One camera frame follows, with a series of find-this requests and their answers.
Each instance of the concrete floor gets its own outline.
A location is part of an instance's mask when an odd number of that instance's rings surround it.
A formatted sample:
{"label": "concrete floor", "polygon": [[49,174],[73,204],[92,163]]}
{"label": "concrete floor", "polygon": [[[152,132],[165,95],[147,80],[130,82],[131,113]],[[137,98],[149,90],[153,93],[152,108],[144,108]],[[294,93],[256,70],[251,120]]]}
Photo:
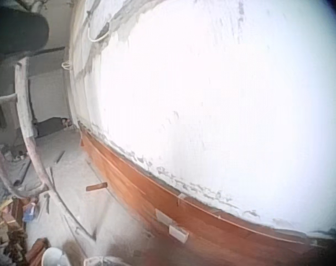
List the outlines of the concrete floor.
{"label": "concrete floor", "polygon": [[[27,245],[30,248],[37,238],[48,238],[52,247],[63,249],[72,265],[82,265],[85,257],[111,255],[126,263],[137,265],[140,254],[152,236],[134,214],[119,203],[108,190],[86,192],[85,187],[100,183],[100,176],[88,164],[89,159],[80,147],[80,134],[74,130],[60,131],[37,139],[39,152],[45,167],[51,166],[55,187],[74,216],[96,235],[96,244],[91,246],[79,235],[71,233],[58,207],[50,200],[49,214],[45,211],[43,195],[39,199],[38,218],[27,223]],[[61,151],[65,151],[56,164]],[[30,188],[38,183],[34,169],[30,167],[24,184]]]}

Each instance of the electrical wire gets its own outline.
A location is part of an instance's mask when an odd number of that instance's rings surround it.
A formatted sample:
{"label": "electrical wire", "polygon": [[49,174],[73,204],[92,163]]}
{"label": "electrical wire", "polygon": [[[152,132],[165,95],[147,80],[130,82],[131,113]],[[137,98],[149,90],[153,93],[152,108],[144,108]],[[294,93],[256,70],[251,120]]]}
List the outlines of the electrical wire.
{"label": "electrical wire", "polygon": [[72,64],[68,61],[62,63],[62,68],[65,70],[71,70],[72,69]]}
{"label": "electrical wire", "polygon": [[101,37],[99,37],[99,38],[97,38],[97,39],[92,39],[92,38],[90,37],[90,24],[89,24],[89,25],[88,25],[88,31],[87,31],[88,40],[91,41],[92,43],[97,43],[97,42],[99,42],[99,41],[105,39],[105,38],[108,36],[109,32],[110,32],[110,31],[107,30],[107,32],[106,32],[103,36],[101,36]]}

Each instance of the wooden plank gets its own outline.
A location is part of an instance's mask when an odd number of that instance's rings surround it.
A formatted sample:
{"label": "wooden plank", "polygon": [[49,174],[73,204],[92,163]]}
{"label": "wooden plank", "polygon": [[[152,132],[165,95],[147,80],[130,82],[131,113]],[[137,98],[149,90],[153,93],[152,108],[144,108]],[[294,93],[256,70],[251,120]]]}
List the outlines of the wooden plank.
{"label": "wooden plank", "polygon": [[107,182],[101,183],[101,184],[96,184],[96,185],[92,185],[92,186],[87,186],[85,188],[85,191],[93,191],[93,190],[100,190],[102,188],[106,188],[107,187]]}
{"label": "wooden plank", "polygon": [[6,95],[6,96],[0,96],[0,104],[17,101],[17,99],[18,99],[18,95],[16,93]]}

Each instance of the wooden baseboard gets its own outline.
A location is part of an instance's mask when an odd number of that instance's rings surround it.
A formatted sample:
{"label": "wooden baseboard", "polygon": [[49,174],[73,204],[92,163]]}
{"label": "wooden baseboard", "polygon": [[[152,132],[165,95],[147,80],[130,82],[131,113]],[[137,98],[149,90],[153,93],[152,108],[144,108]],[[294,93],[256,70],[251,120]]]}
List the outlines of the wooden baseboard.
{"label": "wooden baseboard", "polygon": [[145,175],[83,125],[80,128],[83,148],[94,165],[145,225],[168,236],[173,223],[188,234],[184,248],[218,261],[216,265],[305,265],[331,244],[280,233],[222,211],[211,212],[191,197],[179,197],[178,191]]}

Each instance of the plaster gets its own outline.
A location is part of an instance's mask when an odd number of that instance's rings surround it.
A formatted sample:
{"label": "plaster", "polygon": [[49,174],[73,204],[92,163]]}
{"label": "plaster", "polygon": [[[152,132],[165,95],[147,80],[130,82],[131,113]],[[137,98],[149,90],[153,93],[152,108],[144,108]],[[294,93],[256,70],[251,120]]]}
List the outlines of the plaster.
{"label": "plaster", "polygon": [[99,46],[72,39],[78,118],[215,208],[278,229],[336,229],[333,11],[322,1],[137,2],[97,14],[114,25]]}

